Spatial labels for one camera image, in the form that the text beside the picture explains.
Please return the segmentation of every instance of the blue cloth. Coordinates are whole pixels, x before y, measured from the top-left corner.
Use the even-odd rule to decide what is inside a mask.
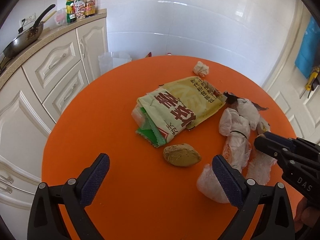
[[[320,28],[315,19],[311,17],[306,32],[303,36],[300,51],[295,65],[302,74],[308,78],[315,60],[316,50],[320,41]]]

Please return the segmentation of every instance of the cabinet handle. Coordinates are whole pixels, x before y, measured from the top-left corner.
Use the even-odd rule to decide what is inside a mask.
[[[9,194],[12,193],[12,189],[10,189],[9,187],[7,187],[7,188],[0,187],[0,191],[2,191],[2,192],[8,192]]]
[[[85,48],[84,48],[84,45],[83,45],[82,39],[80,39],[80,45],[81,45],[81,46],[82,46],[82,48],[83,48],[83,52],[82,52],[82,49],[81,49],[82,57],[83,57],[83,58],[85,58]]]
[[[62,56],[53,64],[50,64],[48,69],[52,69],[56,64],[58,64],[60,62],[60,60],[62,60],[67,54],[63,53]]]
[[[2,176],[2,175],[0,175],[0,181],[2,181],[2,182],[9,182],[10,184],[13,183],[13,179],[12,179],[12,178],[6,178],[6,177],[4,177],[4,176]]]
[[[73,90],[76,88],[76,84],[74,84],[73,86],[72,86],[72,88],[71,88],[71,90],[69,91],[69,93],[68,93],[68,95],[66,95],[64,98],[63,98],[63,102],[65,102],[68,98],[69,98],[69,96],[72,94],[72,92],[73,92]]]

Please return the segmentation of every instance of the orange round table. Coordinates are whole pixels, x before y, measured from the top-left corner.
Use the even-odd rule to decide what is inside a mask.
[[[89,167],[99,153],[110,156],[110,170],[86,211],[108,240],[218,239],[236,208],[216,203],[196,188],[206,163],[220,154],[226,138],[219,134],[223,109],[185,130],[168,145],[188,143],[202,156],[189,168],[178,168],[163,158],[164,147],[154,148],[137,135],[131,111],[138,97],[158,85],[193,76],[201,60],[210,67],[205,79],[220,91],[229,91],[269,107],[261,115],[271,131],[295,137],[293,129],[272,98],[240,73],[215,62],[194,57],[162,56],[136,60],[96,79],[70,103],[50,134],[44,149],[42,178],[49,186],[64,184]],[[252,132],[252,142],[256,133]],[[282,170],[272,168],[269,185],[282,181]],[[301,195],[286,184],[292,209]],[[62,214],[72,239],[79,239],[64,207]],[[256,212],[244,239],[250,239],[260,212]]]

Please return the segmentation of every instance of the finger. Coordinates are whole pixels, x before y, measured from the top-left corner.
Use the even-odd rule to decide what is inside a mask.
[[[303,223],[301,222],[301,220],[294,222],[294,231],[295,231],[295,233],[300,231],[302,229],[302,227],[303,227]]]
[[[313,227],[320,216],[320,210],[313,207],[306,208],[301,215],[301,221],[308,227]]]
[[[296,216],[294,218],[294,221],[299,221],[301,220],[301,215],[302,212],[305,210],[306,206],[307,206],[307,199],[305,197],[303,197],[300,202],[297,205],[297,211],[296,211]]]

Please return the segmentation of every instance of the power outlet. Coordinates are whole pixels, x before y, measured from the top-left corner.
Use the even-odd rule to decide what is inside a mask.
[[[27,26],[29,23],[34,22],[34,21],[36,20],[36,13],[33,13],[32,15],[26,17],[25,19],[26,19],[26,20],[25,20],[25,23],[24,23],[24,24],[23,24],[23,21],[22,21],[23,19],[20,20],[20,27],[22,27],[22,25],[23,25],[23,27],[25,27],[25,26]]]

